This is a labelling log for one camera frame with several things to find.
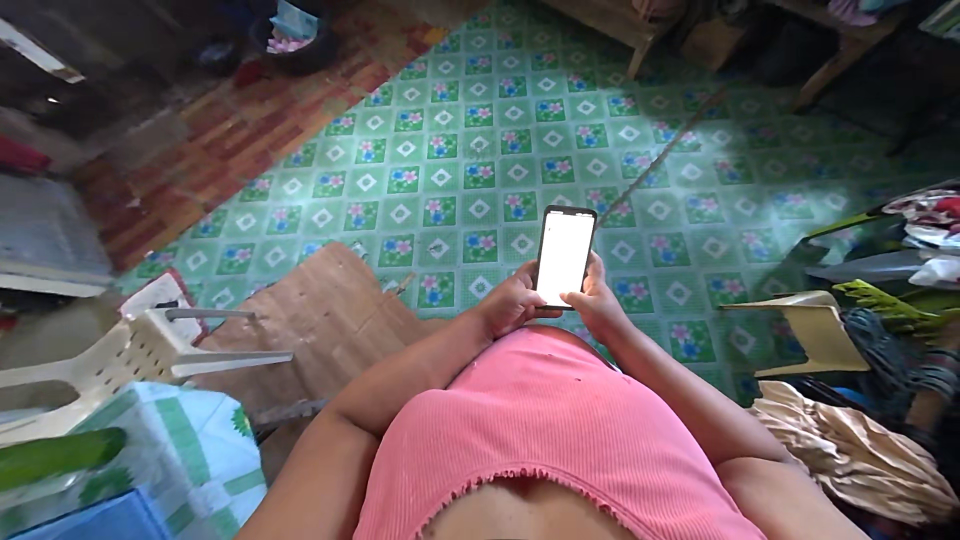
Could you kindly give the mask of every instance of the hand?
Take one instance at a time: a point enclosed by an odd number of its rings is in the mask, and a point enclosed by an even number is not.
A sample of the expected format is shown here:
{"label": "hand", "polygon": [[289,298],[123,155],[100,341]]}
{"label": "hand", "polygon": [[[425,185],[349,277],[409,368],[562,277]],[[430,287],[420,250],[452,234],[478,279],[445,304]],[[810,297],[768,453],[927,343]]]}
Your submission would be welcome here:
{"label": "hand", "polygon": [[587,258],[587,277],[584,292],[562,292],[560,299],[580,313],[587,330],[600,343],[607,345],[618,332],[634,327],[623,312],[623,307],[607,286],[603,259],[590,251]]}
{"label": "hand", "polygon": [[524,262],[515,274],[490,291],[473,309],[484,321],[491,339],[507,335],[530,319],[556,319],[564,314],[559,309],[537,309],[546,306],[546,302],[534,290],[533,277],[536,272],[535,260]]}

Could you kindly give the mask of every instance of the black phone case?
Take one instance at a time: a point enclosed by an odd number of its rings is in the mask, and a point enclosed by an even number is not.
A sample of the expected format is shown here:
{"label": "black phone case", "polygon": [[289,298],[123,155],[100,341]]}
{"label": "black phone case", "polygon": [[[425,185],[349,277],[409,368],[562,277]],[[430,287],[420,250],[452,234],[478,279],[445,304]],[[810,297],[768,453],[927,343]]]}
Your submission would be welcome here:
{"label": "black phone case", "polygon": [[[589,265],[589,250],[593,247],[593,234],[596,233],[596,222],[597,222],[597,212],[594,209],[582,209],[579,207],[565,207],[561,205],[547,205],[543,209],[543,219],[540,221],[540,246],[537,248],[537,260],[540,260],[540,253],[543,251],[543,238],[546,236],[546,216],[551,211],[560,210],[563,213],[588,213],[593,215],[593,230],[590,231],[590,243],[587,246],[587,262],[584,263],[584,278],[587,277],[587,267]],[[537,280],[540,277],[540,268],[537,268],[537,273],[534,274],[534,290],[537,290]],[[583,284],[580,285],[580,292],[584,292]],[[544,306],[539,307],[539,309],[562,309],[564,311],[572,311],[573,307],[569,306]]]}

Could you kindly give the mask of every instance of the phone screen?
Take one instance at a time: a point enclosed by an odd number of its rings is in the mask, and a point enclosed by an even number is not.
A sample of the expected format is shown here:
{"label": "phone screen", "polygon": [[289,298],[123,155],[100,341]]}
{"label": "phone screen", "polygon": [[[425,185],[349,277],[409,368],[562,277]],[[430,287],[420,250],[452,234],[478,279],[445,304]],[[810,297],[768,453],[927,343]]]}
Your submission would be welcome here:
{"label": "phone screen", "polygon": [[569,307],[560,293],[583,286],[596,216],[548,209],[543,219],[537,292],[548,306]]}

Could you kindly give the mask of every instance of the green checkered tablecloth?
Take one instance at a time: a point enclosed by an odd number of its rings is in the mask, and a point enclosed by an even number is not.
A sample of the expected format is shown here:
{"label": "green checkered tablecloth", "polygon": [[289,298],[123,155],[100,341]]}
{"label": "green checkered tablecloth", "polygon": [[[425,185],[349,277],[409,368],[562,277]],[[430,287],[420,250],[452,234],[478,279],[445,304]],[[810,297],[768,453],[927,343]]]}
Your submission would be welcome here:
{"label": "green checkered tablecloth", "polygon": [[135,382],[75,432],[124,429],[127,446],[69,489],[0,512],[0,536],[139,488],[178,540],[229,539],[267,493],[243,408],[229,396]]}

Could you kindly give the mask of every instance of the pink top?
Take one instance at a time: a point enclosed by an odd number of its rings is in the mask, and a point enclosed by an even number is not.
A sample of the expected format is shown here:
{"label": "pink top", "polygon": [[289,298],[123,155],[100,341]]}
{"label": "pink top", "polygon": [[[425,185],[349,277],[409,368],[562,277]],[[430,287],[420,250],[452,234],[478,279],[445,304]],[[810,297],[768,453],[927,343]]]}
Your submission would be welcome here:
{"label": "pink top", "polygon": [[498,477],[567,486],[643,540],[763,538],[673,410],[567,331],[498,340],[387,429],[354,539],[416,538]]}

